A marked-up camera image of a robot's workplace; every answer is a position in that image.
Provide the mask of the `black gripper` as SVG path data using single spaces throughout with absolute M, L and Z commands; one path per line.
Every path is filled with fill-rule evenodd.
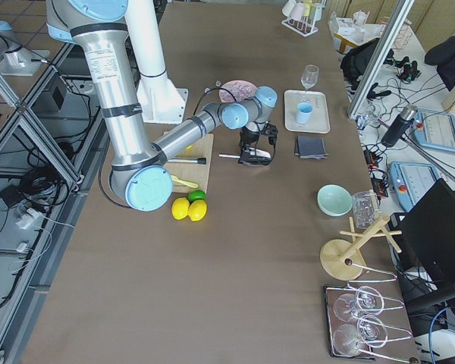
M 268 153 L 266 151 L 253 148 L 248 149 L 253 143 L 258 143 L 260 137 L 268 137 L 268 143 L 273 147 L 273 150 L 276 151 L 276 142 L 278 138 L 277 127 L 270 122 L 249 123 L 240 131 L 239 147 L 241 149 L 241 154 L 240 159 L 238 160 L 239 164 L 246 166 L 268 166 L 271 164 L 271 159 L 265 160 L 268 158 Z

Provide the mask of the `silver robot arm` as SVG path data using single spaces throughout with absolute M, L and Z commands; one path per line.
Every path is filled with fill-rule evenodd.
M 165 164 L 219 125 L 264 126 L 276 105 L 268 86 L 240 102 L 210 103 L 155 141 L 149 121 L 167 121 L 184 107 L 168 79 L 151 1 L 49 1 L 52 38 L 79 45 L 102 108 L 115 156 L 110 188 L 132 209 L 149 212 L 173 189 Z

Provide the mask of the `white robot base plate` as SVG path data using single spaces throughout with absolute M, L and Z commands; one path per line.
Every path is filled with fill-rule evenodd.
M 145 123 L 179 124 L 184 118 L 188 89 L 177 88 L 166 74 L 141 76 L 137 98 Z

